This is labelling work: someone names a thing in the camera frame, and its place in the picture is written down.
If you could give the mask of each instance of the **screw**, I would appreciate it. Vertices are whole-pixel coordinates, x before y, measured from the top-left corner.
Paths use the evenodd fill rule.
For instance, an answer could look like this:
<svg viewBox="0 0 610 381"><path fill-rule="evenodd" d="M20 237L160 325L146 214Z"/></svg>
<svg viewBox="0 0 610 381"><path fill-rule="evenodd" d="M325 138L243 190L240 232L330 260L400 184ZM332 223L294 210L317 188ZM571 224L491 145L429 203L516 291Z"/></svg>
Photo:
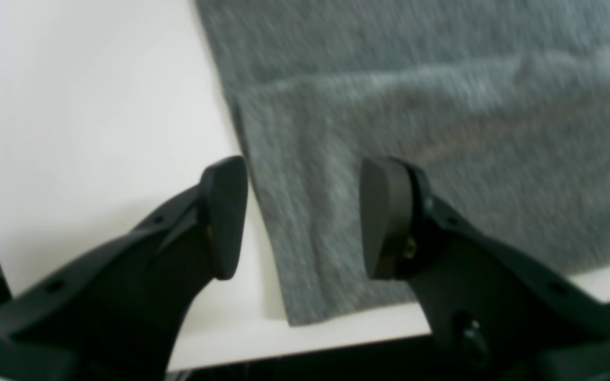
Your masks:
<svg viewBox="0 0 610 381"><path fill-rule="evenodd" d="M416 256L417 244L414 237L409 237L406 241L406 248L404 248L404 258L413 259Z"/></svg>
<svg viewBox="0 0 610 381"><path fill-rule="evenodd" d="M484 367L489 362L489 346L481 333L479 321L470 319L460 337L460 348L473 366Z"/></svg>

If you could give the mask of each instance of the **gray fabric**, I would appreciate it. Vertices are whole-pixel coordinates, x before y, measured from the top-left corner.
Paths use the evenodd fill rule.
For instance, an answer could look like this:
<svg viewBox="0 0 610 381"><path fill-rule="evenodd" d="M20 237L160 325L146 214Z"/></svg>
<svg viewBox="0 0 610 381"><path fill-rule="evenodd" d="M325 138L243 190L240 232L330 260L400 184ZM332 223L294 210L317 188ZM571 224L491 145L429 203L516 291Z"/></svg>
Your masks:
<svg viewBox="0 0 610 381"><path fill-rule="evenodd" d="M291 325L412 301L366 279L358 168L394 155L563 273L610 264L610 2L199 8Z"/></svg>

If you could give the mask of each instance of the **screw hole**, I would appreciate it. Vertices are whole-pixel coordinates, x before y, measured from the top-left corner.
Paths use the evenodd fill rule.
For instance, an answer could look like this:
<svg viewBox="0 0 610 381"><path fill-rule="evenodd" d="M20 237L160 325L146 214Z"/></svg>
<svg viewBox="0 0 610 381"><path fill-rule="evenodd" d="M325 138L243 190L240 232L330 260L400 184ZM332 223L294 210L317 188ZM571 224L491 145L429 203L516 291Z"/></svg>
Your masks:
<svg viewBox="0 0 610 381"><path fill-rule="evenodd" d="M465 311L459 311L453 317L453 331L457 347L468 362L475 367L486 367L490 357L489 345L479 321Z"/></svg>
<svg viewBox="0 0 610 381"><path fill-rule="evenodd" d="M55 282L46 286L46 292L48 292L49 294L53 294L54 292L60 290L64 286L65 286L65 282L63 282L62 280L56 280Z"/></svg>
<svg viewBox="0 0 610 381"><path fill-rule="evenodd" d="M564 286L562 286L561 284L558 284L557 282L550 282L550 283L548 284L548 287L549 287L549 288L550 288L552 291L556 292L557 294L559 294L559 295L561 295L561 296L564 296L564 295L566 295L566 294L568 294L568 293L569 293L569 291L568 291L568 290L566 290L566 288L564 288Z"/></svg>

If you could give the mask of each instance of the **white table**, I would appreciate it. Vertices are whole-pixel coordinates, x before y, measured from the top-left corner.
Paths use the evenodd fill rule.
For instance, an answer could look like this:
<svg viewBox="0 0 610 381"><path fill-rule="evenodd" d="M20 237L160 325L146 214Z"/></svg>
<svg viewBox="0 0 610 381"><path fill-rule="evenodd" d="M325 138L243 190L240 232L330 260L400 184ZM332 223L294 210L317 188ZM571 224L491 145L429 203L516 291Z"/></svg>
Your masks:
<svg viewBox="0 0 610 381"><path fill-rule="evenodd" d="M239 152L205 44L186 0L0 1L0 261L15 295ZM610 301L610 268L574 280ZM251 194L237 274L194 301L169 369L427 332L417 304L289 328Z"/></svg>

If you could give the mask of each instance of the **black plastic part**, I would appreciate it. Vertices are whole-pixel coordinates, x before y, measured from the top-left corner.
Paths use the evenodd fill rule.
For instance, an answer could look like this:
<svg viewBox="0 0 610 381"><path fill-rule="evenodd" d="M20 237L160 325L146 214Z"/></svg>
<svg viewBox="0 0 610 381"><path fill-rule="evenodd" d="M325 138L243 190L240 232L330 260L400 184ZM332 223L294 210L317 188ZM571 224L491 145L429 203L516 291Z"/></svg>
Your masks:
<svg viewBox="0 0 610 381"><path fill-rule="evenodd" d="M361 164L359 202L366 273L372 279L395 276L397 253L404 253L411 229L413 200L406 169L390 159Z"/></svg>
<svg viewBox="0 0 610 381"><path fill-rule="evenodd" d="M229 207L214 206L214 193L229 188ZM194 297L235 271L246 190L244 160L219 162L133 231L0 306L0 376L163 379ZM210 231L227 243L218 249Z"/></svg>
<svg viewBox="0 0 610 381"><path fill-rule="evenodd" d="M247 184L246 166L240 157L218 162L201 176L199 187L209 220L207 234L213 247L213 268L220 280L232 278L239 262L241 241L233 238L244 230Z"/></svg>
<svg viewBox="0 0 610 381"><path fill-rule="evenodd" d="M407 381L436 380L444 373L439 352L430 336L255 361L241 369L246 371L246 378L225 376L227 372L223 371L226 369L195 371L191 381Z"/></svg>
<svg viewBox="0 0 610 381"><path fill-rule="evenodd" d="M610 379L608 306L481 234L430 195L424 172L415 166L368 159L360 187L368 272L375 279L408 281L451 364L450 376ZM401 205L411 205L410 229ZM401 222L400 229L387 229L393 221ZM400 242L414 242L416 252L408 256ZM600 353L598 366L571 368Z"/></svg>

